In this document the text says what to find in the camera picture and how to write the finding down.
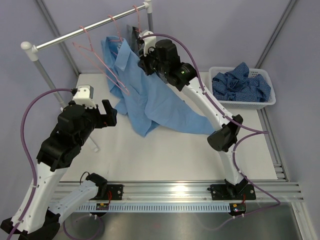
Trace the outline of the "pink hanger of checkered shirt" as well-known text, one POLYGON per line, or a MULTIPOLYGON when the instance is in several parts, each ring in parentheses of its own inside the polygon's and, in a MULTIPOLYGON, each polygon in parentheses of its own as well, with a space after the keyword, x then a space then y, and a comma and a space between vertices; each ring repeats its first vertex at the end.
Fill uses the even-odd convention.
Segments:
POLYGON ((89 42, 89 47, 85 47, 85 46, 82 46, 82 45, 80 45, 80 44, 78 44, 76 42, 73 42, 72 44, 75 47, 75 49, 86 60, 88 60, 96 69, 98 69, 101 73, 103 73, 106 76, 106 78, 114 84, 114 86, 116 86, 125 95, 129 96, 130 95, 130 91, 128 90, 128 88, 124 85, 124 83, 122 81, 119 80, 118 76, 114 73, 114 71, 106 65, 104 60, 95 51, 95 49, 93 47, 93 44, 92 44, 91 36, 88 33, 88 31, 83 26, 80 26, 79 28, 81 30, 83 30, 84 33, 86 34, 87 40, 89 42), (98 60, 98 62, 100 64, 102 64, 102 66, 104 67, 104 70, 102 69, 102 67, 96 61, 94 61, 89 55, 87 55, 85 53, 85 51, 87 51, 93 57, 95 57, 95 59, 98 60))

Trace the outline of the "light blue shirt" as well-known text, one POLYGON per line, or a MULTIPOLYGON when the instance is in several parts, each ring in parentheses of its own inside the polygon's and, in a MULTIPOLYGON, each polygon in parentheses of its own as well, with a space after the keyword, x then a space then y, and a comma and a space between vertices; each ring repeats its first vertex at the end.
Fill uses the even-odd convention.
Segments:
POLYGON ((194 112, 156 74, 146 75, 127 41, 109 36, 101 41, 109 92, 119 98, 118 113, 127 115, 142 137, 163 126, 187 134, 209 135, 210 121, 194 112))

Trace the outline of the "blue checkered shirt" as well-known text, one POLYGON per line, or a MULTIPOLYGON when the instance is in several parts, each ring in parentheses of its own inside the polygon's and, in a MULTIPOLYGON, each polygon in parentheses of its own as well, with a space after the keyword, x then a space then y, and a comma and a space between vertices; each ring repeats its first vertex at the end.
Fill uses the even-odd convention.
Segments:
POLYGON ((242 62, 226 73, 218 73, 212 79, 212 94, 219 101, 267 102, 271 87, 258 74, 249 77, 249 68, 242 62))

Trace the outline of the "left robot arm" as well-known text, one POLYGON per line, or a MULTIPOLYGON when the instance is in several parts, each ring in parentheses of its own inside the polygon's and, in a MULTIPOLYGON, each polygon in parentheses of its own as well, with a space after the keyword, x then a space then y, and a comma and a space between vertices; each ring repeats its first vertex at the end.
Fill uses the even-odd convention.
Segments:
POLYGON ((52 197, 62 176, 95 129, 114 127, 117 110, 108 100, 102 101, 105 114, 97 107, 85 108, 71 101, 57 117, 50 136, 41 144, 37 159, 37 183, 32 183, 21 206, 13 217, 2 221, 0 228, 21 240, 51 240, 61 224, 82 204, 112 197, 108 181, 92 173, 59 202, 52 197))

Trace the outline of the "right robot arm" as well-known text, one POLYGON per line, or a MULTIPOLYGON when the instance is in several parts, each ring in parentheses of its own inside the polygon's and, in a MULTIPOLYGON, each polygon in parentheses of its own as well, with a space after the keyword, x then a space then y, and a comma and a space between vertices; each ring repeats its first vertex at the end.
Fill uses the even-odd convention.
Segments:
POLYGON ((176 45, 170 39, 156 40, 154 35, 142 36, 138 65, 147 75, 156 73, 165 83, 186 95, 208 118, 214 132, 207 142, 219 156, 224 167, 224 184, 212 184, 208 190, 213 200, 255 200, 256 193, 235 163, 237 136, 243 123, 241 115, 232 115, 206 90, 196 69, 181 62, 176 45))

